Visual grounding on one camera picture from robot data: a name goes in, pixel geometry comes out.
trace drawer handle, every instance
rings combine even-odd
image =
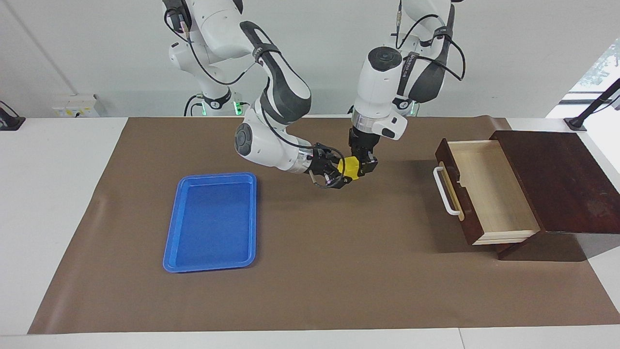
[[[433,170],[433,176],[435,177],[435,182],[437,183],[437,189],[439,189],[439,195],[441,196],[441,200],[443,201],[444,207],[446,207],[446,211],[451,215],[461,215],[461,211],[455,211],[450,207],[450,202],[448,201],[448,195],[446,191],[443,189],[443,185],[441,184],[441,178],[439,177],[439,171],[444,171],[445,169],[441,166],[436,167]]]

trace yellow object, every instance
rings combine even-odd
[[[347,168],[345,169],[345,172],[343,173],[343,175],[347,177],[351,177],[351,179],[354,181],[360,179],[357,176],[357,173],[360,170],[360,161],[357,160],[355,156],[350,156],[348,158],[345,158],[345,164],[347,164],[346,166]],[[338,171],[342,173],[342,160],[338,164]]]

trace white table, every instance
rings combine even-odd
[[[620,347],[620,325],[25,335],[125,122],[120,118],[29,119],[18,132],[0,133],[0,178],[5,183],[0,190],[5,212],[0,216],[0,348],[484,349],[499,343],[503,348]],[[568,131],[557,119],[510,119],[509,123],[515,130]],[[620,174],[588,134],[580,136],[620,190]],[[620,248],[592,258],[590,263],[620,308]]]

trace dark wooden cabinet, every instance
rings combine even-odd
[[[583,261],[620,246],[620,194],[576,134],[444,139],[435,156],[470,245],[539,261]]]

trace blue tray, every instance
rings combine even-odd
[[[256,176],[208,174],[181,179],[164,269],[170,273],[243,268],[256,254]]]

